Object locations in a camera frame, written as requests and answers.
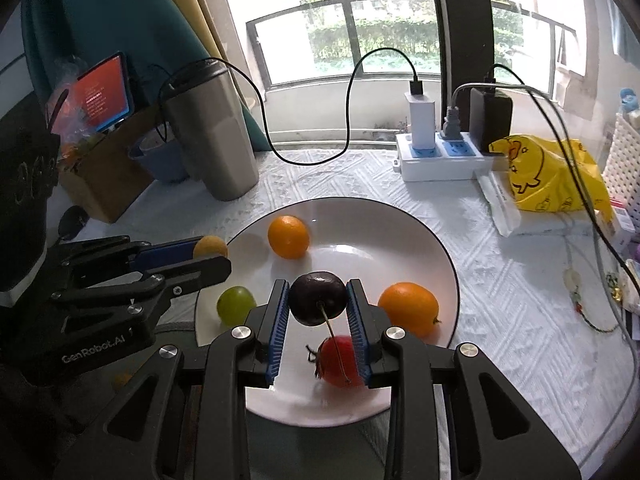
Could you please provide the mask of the dark purple cherry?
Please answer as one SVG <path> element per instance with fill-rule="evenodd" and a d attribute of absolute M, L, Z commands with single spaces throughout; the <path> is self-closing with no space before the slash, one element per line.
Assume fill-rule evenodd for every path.
<path fill-rule="evenodd" d="M 288 291 L 288 308 L 305 326 L 318 326 L 337 318 L 346 309 L 347 300 L 344 282 L 328 271 L 303 274 Z"/>

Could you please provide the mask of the yellow kumquat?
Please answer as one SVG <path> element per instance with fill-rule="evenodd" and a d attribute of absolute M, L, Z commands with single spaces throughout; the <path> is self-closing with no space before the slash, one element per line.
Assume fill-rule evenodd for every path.
<path fill-rule="evenodd" d="M 211 255 L 220 255 L 227 258 L 229 249 L 226 242 L 215 235 L 205 235 L 200 238 L 193 247 L 193 258 L 201 258 Z"/>

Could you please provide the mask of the black round lid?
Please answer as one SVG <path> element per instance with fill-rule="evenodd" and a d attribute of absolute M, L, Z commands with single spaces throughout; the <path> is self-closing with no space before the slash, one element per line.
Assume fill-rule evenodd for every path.
<path fill-rule="evenodd" d="M 61 242 L 73 240 L 89 221 L 88 212 L 81 206 L 71 206 L 58 222 L 58 239 Z"/>

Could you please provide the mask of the green grape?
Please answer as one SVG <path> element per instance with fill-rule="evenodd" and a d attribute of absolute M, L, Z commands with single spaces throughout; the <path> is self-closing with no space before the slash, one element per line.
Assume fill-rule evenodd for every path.
<path fill-rule="evenodd" d="M 252 293 L 243 286 L 233 286 L 225 290 L 218 298 L 216 309 L 225 326 L 243 325 L 247 315 L 257 302 Z"/>

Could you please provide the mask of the cardboard box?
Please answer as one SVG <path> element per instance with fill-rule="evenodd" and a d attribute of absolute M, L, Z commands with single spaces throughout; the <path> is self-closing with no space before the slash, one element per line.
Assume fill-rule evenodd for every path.
<path fill-rule="evenodd" d="M 129 157 L 129 149 L 154 127 L 157 106 L 148 107 L 100 134 L 88 152 L 58 163 L 58 180 L 74 205 L 90 218 L 114 223 L 152 183 Z"/>

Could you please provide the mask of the red cherry tomato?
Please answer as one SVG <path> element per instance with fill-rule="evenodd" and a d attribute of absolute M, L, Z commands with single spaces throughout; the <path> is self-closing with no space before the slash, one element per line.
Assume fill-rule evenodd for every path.
<path fill-rule="evenodd" d="M 326 338 L 317 349 L 309 346 L 307 361 L 314 366 L 314 376 L 337 388 L 363 385 L 356 363 L 352 337 L 338 335 Z"/>

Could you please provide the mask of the grey round tray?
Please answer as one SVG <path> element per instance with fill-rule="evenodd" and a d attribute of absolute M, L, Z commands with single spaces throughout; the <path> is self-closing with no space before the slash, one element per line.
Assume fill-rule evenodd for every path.
<path fill-rule="evenodd" d="M 246 415 L 253 479 L 382 479 L 390 413 L 339 427 L 282 425 Z"/>

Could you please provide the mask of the orange kumquat at right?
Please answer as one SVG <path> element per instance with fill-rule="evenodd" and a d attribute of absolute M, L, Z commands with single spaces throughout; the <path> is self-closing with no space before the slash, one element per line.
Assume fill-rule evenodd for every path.
<path fill-rule="evenodd" d="M 411 282 L 387 287 L 378 298 L 378 307 L 393 325 L 422 339 L 430 336 L 440 323 L 436 297 L 427 288 Z"/>

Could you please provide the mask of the orange kumquat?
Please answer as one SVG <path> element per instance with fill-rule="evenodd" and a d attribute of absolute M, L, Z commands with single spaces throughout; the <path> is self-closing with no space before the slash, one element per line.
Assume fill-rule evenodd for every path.
<path fill-rule="evenodd" d="M 288 214 L 271 221 L 267 236 L 272 251 L 285 259 L 302 258 L 310 245 L 306 224 Z"/>
<path fill-rule="evenodd" d="M 393 325 L 422 339 L 430 336 L 440 323 L 436 297 L 427 288 L 411 282 L 387 287 L 378 298 L 378 307 Z"/>

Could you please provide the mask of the orange kumquat at back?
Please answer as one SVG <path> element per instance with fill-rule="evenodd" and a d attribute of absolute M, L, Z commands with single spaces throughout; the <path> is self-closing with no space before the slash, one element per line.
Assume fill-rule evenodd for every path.
<path fill-rule="evenodd" d="M 310 245 L 306 224 L 288 214 L 271 221 L 267 236 L 272 251 L 285 259 L 302 258 Z"/>

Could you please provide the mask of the clear plastic fruit bag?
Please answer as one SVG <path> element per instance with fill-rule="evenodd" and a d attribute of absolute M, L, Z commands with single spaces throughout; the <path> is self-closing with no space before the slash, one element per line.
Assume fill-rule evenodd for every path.
<path fill-rule="evenodd" d="M 51 131 L 60 137 L 58 160 L 70 166 L 101 140 L 100 122 L 105 112 L 105 80 L 87 73 L 77 56 L 55 61 L 55 88 L 46 105 Z"/>

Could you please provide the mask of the tablet with red screen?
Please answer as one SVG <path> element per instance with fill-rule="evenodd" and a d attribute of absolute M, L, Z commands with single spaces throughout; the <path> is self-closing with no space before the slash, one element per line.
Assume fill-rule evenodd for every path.
<path fill-rule="evenodd" d="M 75 63 L 64 64 L 62 78 L 47 102 L 49 117 L 64 91 L 66 99 L 52 124 L 52 131 L 64 142 L 76 142 L 114 127 L 134 110 L 126 56 L 122 52 L 104 58 L 84 72 Z"/>

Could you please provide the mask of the white round plate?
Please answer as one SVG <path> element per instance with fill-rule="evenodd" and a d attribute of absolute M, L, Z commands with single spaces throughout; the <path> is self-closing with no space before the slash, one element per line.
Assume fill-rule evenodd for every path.
<path fill-rule="evenodd" d="M 303 258 L 282 259 L 267 232 L 273 219 L 294 216 L 305 223 L 310 246 Z M 275 280 L 292 282 L 311 271 L 329 271 L 343 281 L 360 280 L 370 304 L 398 282 L 427 288 L 439 303 L 439 323 L 429 344 L 447 347 L 457 327 L 459 285 L 454 265 L 438 237 L 411 214 L 363 198 L 326 197 L 286 206 L 252 223 L 230 240 L 232 272 L 222 284 L 203 289 L 195 307 L 195 335 L 206 346 L 226 331 L 217 313 L 219 296 L 243 286 L 265 304 Z M 337 388 L 314 376 L 307 350 L 331 334 L 348 334 L 346 315 L 330 326 L 286 329 L 280 372 L 267 389 L 245 393 L 247 411 L 295 427 L 337 427 L 370 418 L 390 407 L 390 389 Z"/>

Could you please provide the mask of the steel thermos tumbler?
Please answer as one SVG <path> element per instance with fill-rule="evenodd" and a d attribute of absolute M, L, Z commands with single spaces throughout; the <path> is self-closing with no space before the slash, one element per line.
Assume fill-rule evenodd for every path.
<path fill-rule="evenodd" d="M 160 87 L 158 99 L 192 178 L 224 202 L 254 188 L 256 160 L 224 63 L 204 58 L 176 70 Z"/>

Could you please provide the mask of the teal curtain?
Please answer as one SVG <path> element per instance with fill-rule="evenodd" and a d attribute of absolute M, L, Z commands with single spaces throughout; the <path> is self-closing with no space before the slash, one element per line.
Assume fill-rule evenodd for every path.
<path fill-rule="evenodd" d="M 174 0 L 22 0 L 23 44 L 36 96 L 46 104 L 74 56 L 92 67 L 117 52 L 137 107 L 157 100 L 168 75 L 211 54 Z"/>

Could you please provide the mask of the yellow duck plastic bag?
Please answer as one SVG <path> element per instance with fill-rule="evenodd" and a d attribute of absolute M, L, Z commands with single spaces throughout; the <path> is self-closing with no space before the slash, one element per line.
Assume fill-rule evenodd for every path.
<path fill-rule="evenodd" d="M 576 139 L 563 140 L 562 147 L 575 155 L 576 169 L 584 182 L 593 208 L 606 221 L 613 209 L 596 161 Z M 491 154 L 508 159 L 508 180 L 518 209 L 531 212 L 569 212 L 584 208 L 558 142 L 517 134 L 492 142 Z"/>

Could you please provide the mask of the white power strip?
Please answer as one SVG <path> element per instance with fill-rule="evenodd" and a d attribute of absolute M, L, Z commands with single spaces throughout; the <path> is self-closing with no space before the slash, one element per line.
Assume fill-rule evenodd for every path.
<path fill-rule="evenodd" d="M 442 140 L 436 133 L 435 147 L 416 150 L 410 133 L 396 136 L 397 155 L 393 167 L 405 182 L 439 182 L 473 180 L 489 171 L 506 171 L 506 156 L 482 154 L 469 133 L 462 133 L 461 141 Z"/>

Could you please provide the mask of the grey power plug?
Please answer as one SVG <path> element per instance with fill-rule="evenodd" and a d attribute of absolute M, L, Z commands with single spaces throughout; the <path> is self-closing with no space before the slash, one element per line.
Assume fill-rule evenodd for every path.
<path fill-rule="evenodd" d="M 458 142 L 463 140 L 461 133 L 460 110 L 456 106 L 447 107 L 440 136 L 442 137 L 442 140 L 449 142 Z"/>

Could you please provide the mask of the white woven basket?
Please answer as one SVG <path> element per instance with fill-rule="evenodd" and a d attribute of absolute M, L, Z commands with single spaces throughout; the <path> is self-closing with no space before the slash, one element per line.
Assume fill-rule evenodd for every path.
<path fill-rule="evenodd" d="M 603 179 L 612 200 L 631 216 L 639 214 L 639 162 L 639 131 L 618 113 Z"/>

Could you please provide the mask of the black power adapter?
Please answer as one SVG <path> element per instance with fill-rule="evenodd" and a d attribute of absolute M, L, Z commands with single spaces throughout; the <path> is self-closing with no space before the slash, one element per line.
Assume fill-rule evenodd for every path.
<path fill-rule="evenodd" d="M 501 90 L 470 91 L 469 135 L 476 148 L 489 154 L 489 145 L 510 134 L 513 102 Z"/>

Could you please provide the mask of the white charger adapter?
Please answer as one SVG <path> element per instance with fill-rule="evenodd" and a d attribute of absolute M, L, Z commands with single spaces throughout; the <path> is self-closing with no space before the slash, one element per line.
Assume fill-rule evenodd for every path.
<path fill-rule="evenodd" d="M 434 150 L 435 102 L 426 94 L 405 93 L 409 105 L 409 129 L 415 150 Z"/>

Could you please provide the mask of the balcony railing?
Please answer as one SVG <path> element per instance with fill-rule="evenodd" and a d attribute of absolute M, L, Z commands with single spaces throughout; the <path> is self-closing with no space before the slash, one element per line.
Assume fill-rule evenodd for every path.
<path fill-rule="evenodd" d="M 535 80 L 552 89 L 577 30 L 510 0 L 491 6 L 496 61 L 515 67 L 530 56 Z M 413 68 L 440 76 L 435 0 L 313 1 L 248 21 L 246 36 L 266 90 Z"/>

